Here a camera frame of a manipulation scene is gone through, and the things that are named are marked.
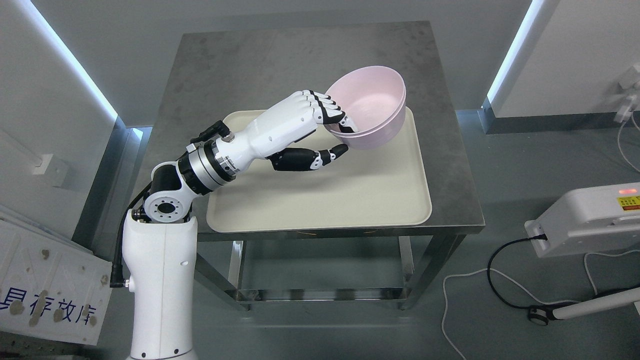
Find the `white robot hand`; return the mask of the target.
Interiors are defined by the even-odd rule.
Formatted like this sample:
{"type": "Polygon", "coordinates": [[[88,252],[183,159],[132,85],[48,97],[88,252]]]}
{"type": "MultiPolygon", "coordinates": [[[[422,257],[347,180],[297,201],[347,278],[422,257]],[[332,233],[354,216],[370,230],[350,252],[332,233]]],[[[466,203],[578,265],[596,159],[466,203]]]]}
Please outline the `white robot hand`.
{"type": "Polygon", "coordinates": [[[237,132],[231,141],[231,159],[251,162],[266,158],[275,171],[288,173],[326,167],[347,153],[349,146],[340,144],[324,150],[286,148],[315,132],[317,121],[334,132],[358,132],[356,123],[329,95],[304,89],[272,105],[237,132]]]}

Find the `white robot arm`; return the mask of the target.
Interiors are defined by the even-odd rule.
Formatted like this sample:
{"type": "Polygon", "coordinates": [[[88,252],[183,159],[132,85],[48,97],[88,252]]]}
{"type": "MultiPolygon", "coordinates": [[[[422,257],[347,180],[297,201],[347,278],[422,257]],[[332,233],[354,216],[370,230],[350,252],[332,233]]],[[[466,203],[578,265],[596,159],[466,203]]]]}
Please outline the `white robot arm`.
{"type": "Polygon", "coordinates": [[[198,221],[195,199],[235,180],[257,159],[275,171],[315,171],[348,151],[292,148],[319,126],[353,133],[355,122],[328,95],[295,91],[238,132],[216,121],[190,140],[176,161],[158,164],[142,192],[142,206],[128,209],[121,227],[122,256],[134,294],[130,360],[196,360],[192,338],[198,221]]]}

